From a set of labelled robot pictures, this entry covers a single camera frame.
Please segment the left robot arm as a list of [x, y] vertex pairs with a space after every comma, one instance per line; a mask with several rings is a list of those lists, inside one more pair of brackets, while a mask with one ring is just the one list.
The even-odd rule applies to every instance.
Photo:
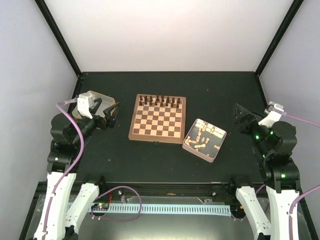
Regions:
[[50, 152], [47, 157], [47, 185], [35, 240], [76, 240], [92, 202], [108, 192], [102, 175], [85, 177], [71, 206], [68, 205], [85, 144], [96, 129], [116, 125], [119, 104], [113, 103], [98, 115], [101, 98], [81, 97], [58, 102], [60, 110], [51, 120]]

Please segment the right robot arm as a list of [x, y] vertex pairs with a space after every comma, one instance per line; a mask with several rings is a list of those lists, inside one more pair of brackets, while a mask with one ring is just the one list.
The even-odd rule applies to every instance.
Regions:
[[240, 133], [249, 136], [253, 153], [269, 200], [270, 216], [261, 207], [256, 190], [248, 177], [233, 177], [228, 198], [239, 202], [256, 240], [299, 239], [297, 198], [300, 195], [300, 172], [291, 158], [298, 143], [296, 127], [282, 121], [283, 106], [269, 102], [264, 114], [236, 104], [234, 123]]

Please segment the wooden chess board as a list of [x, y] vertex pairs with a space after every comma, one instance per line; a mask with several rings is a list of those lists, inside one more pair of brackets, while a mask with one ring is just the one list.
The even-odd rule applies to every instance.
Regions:
[[151, 107], [138, 109], [135, 105], [128, 138], [132, 141], [182, 144], [185, 138], [187, 99], [182, 108]]

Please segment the pink tin with pieces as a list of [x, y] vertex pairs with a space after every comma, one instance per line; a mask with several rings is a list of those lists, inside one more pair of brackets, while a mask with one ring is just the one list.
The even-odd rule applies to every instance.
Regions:
[[226, 135], [225, 130], [197, 118], [188, 131], [182, 148], [212, 163], [217, 157]]

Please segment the dark chess pieces row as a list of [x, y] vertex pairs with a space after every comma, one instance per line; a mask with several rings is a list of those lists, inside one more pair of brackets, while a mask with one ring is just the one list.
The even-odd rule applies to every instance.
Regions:
[[182, 96], [138, 94], [135, 104], [139, 110], [147, 110], [152, 107], [181, 109], [185, 102], [186, 99]]

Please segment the small circuit board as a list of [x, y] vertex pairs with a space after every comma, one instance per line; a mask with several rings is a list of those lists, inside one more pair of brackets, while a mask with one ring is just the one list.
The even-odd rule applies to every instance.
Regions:
[[94, 203], [91, 206], [92, 211], [107, 211], [109, 209], [109, 203], [99, 202]]

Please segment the gold metal tin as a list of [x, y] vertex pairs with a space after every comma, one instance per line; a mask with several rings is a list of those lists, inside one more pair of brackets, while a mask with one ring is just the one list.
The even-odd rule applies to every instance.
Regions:
[[[110, 96], [107, 96], [107, 95], [104, 95], [104, 94], [101, 94], [101, 93], [98, 93], [95, 91], [91, 91], [91, 90], [87, 91], [86, 93], [92, 93], [94, 99], [97, 99], [97, 98], [102, 99], [102, 103], [101, 103], [100, 107], [98, 108], [95, 115], [99, 115], [101, 117], [104, 117], [105, 115], [103, 113], [103, 110], [116, 103], [115, 99]], [[77, 104], [76, 104], [76, 107], [74, 108], [74, 110], [72, 111], [72, 115], [76, 119], [82, 118], [82, 116], [78, 113]]]

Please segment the black mounting rail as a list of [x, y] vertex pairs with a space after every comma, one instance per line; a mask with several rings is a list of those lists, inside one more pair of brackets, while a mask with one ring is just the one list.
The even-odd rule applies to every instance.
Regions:
[[122, 191], [123, 195], [133, 195], [130, 187], [141, 197], [209, 197], [229, 198], [228, 183], [225, 182], [106, 182], [101, 194], [111, 190], [113, 195]]

